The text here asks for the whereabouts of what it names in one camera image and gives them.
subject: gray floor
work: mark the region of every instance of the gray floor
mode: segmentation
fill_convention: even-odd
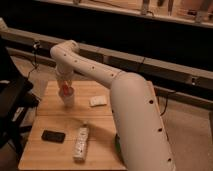
[[[32,69],[30,62],[13,59],[24,75],[27,75]],[[75,79],[84,80],[84,77],[76,75]],[[30,80],[34,84],[33,92],[42,98],[47,82],[55,80],[54,69],[39,65],[39,68],[31,73]],[[159,105],[163,110],[164,98],[160,98]],[[169,100],[163,119],[170,138],[177,171],[213,170],[209,114],[208,110]],[[30,111],[25,123],[33,123],[34,116],[35,111]],[[17,171],[16,155],[9,145],[0,149],[0,171]]]

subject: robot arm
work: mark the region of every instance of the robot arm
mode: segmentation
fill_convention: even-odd
[[[74,41],[51,49],[58,78],[72,78],[73,69],[110,89],[113,118],[129,171],[175,171],[170,145],[148,82],[135,73],[85,59]]]

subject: black chair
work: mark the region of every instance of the black chair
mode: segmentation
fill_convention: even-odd
[[[33,84],[14,65],[0,37],[0,148],[12,140],[19,156],[23,152],[21,133],[31,129],[31,126],[20,125],[27,110],[39,103],[29,92],[32,88]],[[18,109],[22,110],[14,121]]]

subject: table top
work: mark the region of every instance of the table top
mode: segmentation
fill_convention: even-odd
[[[75,104],[67,108],[57,95],[57,83],[48,83],[19,163],[20,170],[126,170],[115,151],[116,130],[109,91],[94,81],[74,81],[73,88]],[[107,105],[90,107],[89,99],[96,95],[105,95]],[[73,149],[84,121],[90,128],[87,157],[85,163],[75,163]],[[44,129],[64,132],[63,144],[42,141]]]

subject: smartphone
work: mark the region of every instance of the smartphone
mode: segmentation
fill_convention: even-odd
[[[65,139],[65,133],[63,132],[56,132],[50,130],[44,130],[41,136],[42,140],[56,142],[56,143],[63,143]]]

